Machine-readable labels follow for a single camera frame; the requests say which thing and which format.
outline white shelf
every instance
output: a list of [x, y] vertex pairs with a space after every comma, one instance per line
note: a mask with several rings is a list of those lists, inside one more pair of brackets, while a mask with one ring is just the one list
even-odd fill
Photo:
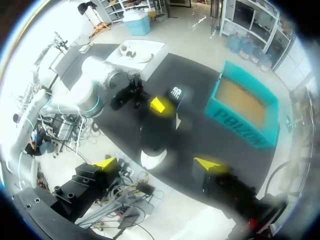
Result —
[[107, 8], [109, 8], [109, 7], [112, 7], [112, 6], [114, 6], [114, 5], [117, 5], [119, 2], [116, 2], [115, 4], [109, 4], [108, 6], [106, 6], [106, 7], [104, 7], [104, 9], [107, 9]]
[[254, 1], [252, 1], [252, 0], [246, 0], [247, 2], [249, 2], [249, 3], [251, 3], [251, 4], [253, 4], [253, 5], [255, 5], [255, 6], [257, 6], [258, 8], [260, 8], [261, 10], [263, 10], [263, 11], [265, 11], [267, 14], [269, 14], [271, 17], [273, 17], [274, 19], [276, 19], [277, 18], [277, 16], [274, 14], [274, 13], [272, 13], [268, 8], [266, 8], [265, 6], [262, 6], [262, 5], [260, 5], [259, 3], [257, 3], [257, 2], [254, 2]]
[[148, 7], [148, 4], [139, 4], [134, 6], [124, 7], [125, 9], [139, 8], [139, 7]]
[[123, 17], [121, 17], [121, 18], [119, 18], [119, 19], [117, 19], [117, 20], [114, 20], [114, 21], [112, 21], [113, 23], [118, 23], [118, 22], [122, 22], [122, 20], [123, 20], [124, 18]]
[[285, 35], [284, 30], [283, 30], [282, 27], [280, 27], [279, 25], [278, 25], [277, 30], [278, 30], [280, 33], [282, 33], [282, 35], [283, 35], [288, 41], [291, 40], [287, 35]]
[[123, 0], [123, 1], [119, 0], [119, 1], [117, 1], [116, 3], [114, 3], [114, 4], [111, 4], [111, 5], [109, 4], [108, 6], [104, 7], [104, 9], [107, 9], [107, 8], [109, 8], [109, 7], [112, 7], [112, 6], [114, 6], [114, 5], [117, 5], [117, 4], [119, 4], [120, 2], [124, 3], [124, 2], [127, 2], [127, 1], [130, 1], [130, 0]]
[[233, 22], [233, 21], [231, 21], [231, 20], [229, 20], [229, 19], [227, 19], [227, 18], [225, 18], [224, 20], [227, 21], [227, 22], [229, 22], [229, 23], [232, 23], [232, 24], [238, 26], [238, 27], [241, 28], [241, 29], [246, 30], [248, 33], [250, 33], [250, 34], [252, 34], [253, 36], [255, 36], [257, 39], [259, 39], [260, 41], [262, 41], [264, 44], [267, 43], [266, 40], [264, 40], [261, 36], [259, 36], [259, 35], [256, 34], [255, 32], [250, 31], [249, 29], [247, 29], [247, 28], [245, 28], [245, 27], [243, 27], [243, 26], [241, 26], [241, 25], [239, 25], [239, 24], [237, 24], [237, 23], [235, 23], [235, 22]]
[[108, 15], [121, 13], [121, 12], [123, 12], [123, 11], [124, 11], [123, 9], [118, 10], [118, 11], [113, 11], [113, 12], [108, 13]]

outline wall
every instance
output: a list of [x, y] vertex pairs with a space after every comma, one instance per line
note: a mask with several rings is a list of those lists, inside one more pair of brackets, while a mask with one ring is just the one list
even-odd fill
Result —
[[278, 75], [290, 91], [293, 91], [311, 71], [309, 57], [297, 37], [287, 56], [275, 70], [275, 74]]

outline white robotic arm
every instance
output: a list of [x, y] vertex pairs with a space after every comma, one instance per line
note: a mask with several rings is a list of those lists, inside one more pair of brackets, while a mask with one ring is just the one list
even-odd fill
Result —
[[13, 133], [13, 141], [3, 146], [7, 169], [16, 175], [20, 182], [27, 187], [37, 185], [37, 161], [24, 153], [38, 116], [51, 114], [81, 114], [85, 117], [96, 117], [104, 107], [100, 89], [107, 90], [115, 75], [120, 73], [110, 63], [96, 57], [88, 57], [82, 64], [82, 76], [72, 87], [70, 94], [73, 104], [61, 104], [51, 97], [46, 90], [39, 90], [21, 116]]

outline white floor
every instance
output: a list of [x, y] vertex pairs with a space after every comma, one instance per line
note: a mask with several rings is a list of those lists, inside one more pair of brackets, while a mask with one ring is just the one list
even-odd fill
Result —
[[[126, 39], [147, 39], [167, 43], [168, 51], [216, 71], [221, 71], [226, 59], [240, 65], [263, 82], [279, 99], [280, 134], [274, 159], [266, 181], [273, 170], [288, 160], [291, 148], [291, 135], [285, 128], [285, 117], [292, 118], [289, 91], [273, 72], [262, 72], [250, 61], [245, 61], [237, 54], [226, 48], [225, 36], [211, 35], [210, 6], [194, 3], [193, 8], [174, 7], [170, 18], [162, 23], [153, 23], [152, 30], [147, 36], [132, 37], [122, 23], [111, 26], [110, 31], [99, 33], [95, 43], [120, 44]], [[92, 136], [81, 142], [81, 152], [89, 161], [96, 162], [104, 158], [105, 154], [123, 156], [122, 151], [109, 140], [107, 136]], [[83, 162], [74, 152], [64, 151], [57, 158], [50, 155], [38, 159], [45, 173], [49, 187], [53, 190], [56, 185], [62, 185], [75, 174], [75, 167]], [[271, 182], [270, 191], [273, 194], [280, 192], [279, 185], [282, 173], [280, 172]], [[234, 221], [227, 219], [224, 214], [213, 207], [200, 203], [182, 193], [166, 186], [157, 179], [153, 179], [157, 188], [165, 192], [163, 200], [156, 202], [153, 213], [141, 224], [156, 240], [211, 240], [226, 239], [234, 226]], [[258, 197], [264, 195], [265, 184]], [[114, 229], [106, 229], [105, 236], [114, 236]], [[150, 240], [151, 237], [136, 227], [126, 230], [119, 240]]]

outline shelving unit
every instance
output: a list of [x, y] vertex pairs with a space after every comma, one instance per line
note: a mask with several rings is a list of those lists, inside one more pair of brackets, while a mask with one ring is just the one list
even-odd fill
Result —
[[[223, 4], [222, 4], [221, 28], [220, 28], [219, 35], [222, 36], [222, 34], [224, 34], [224, 35], [229, 36], [233, 31], [225, 29], [225, 25], [226, 25], [226, 22], [231, 23], [232, 25], [235, 26], [235, 28], [241, 29], [241, 31], [246, 31], [247, 33], [249, 33], [249, 34], [253, 35], [254, 37], [256, 37], [257, 39], [259, 39], [264, 44], [264, 47], [263, 47], [262, 51], [264, 53], [266, 53], [268, 48], [269, 48], [269, 46], [270, 46], [270, 44], [271, 44], [271, 42], [272, 42], [272, 40], [273, 40], [273, 38], [274, 38], [274, 36], [275, 36], [275, 34], [276, 34], [277, 29], [278, 29], [280, 13], [271, 4], [269, 4], [267, 1], [265, 1], [265, 4], [267, 6], [270, 6], [270, 8], [273, 8], [274, 11], [271, 11], [267, 7], [262, 6], [258, 2], [254, 2], [252, 0], [242, 0], [241, 2], [245, 3], [246, 5], [248, 5], [249, 7], [252, 7], [254, 9], [253, 16], [252, 16], [252, 22], [251, 22], [250, 27], [246, 28], [246, 27], [241, 26], [240, 24], [238, 24], [238, 23], [226, 18], [226, 10], [227, 10], [227, 5], [229, 3], [228, 3], [228, 0], [225, 0], [223, 2]], [[264, 39], [262, 36], [260, 36], [259, 34], [257, 34], [256, 32], [254, 32], [252, 30], [253, 22], [254, 22], [254, 18], [255, 18], [255, 14], [256, 14], [256, 9], [264, 11], [265, 13], [270, 15], [272, 18], [274, 18], [274, 24], [272, 26], [272, 29], [270, 31], [266, 30], [269, 33], [269, 37], [268, 37], [267, 40]]]
[[108, 0], [99, 0], [102, 8], [104, 9], [105, 13], [110, 18], [112, 24], [122, 22], [123, 21], [123, 13], [133, 9], [133, 8], [145, 8], [148, 7], [151, 9], [151, 4], [149, 0], [145, 0], [146, 3], [138, 4], [134, 6], [125, 6], [126, 2], [130, 0], [117, 0], [117, 2], [110, 4]]

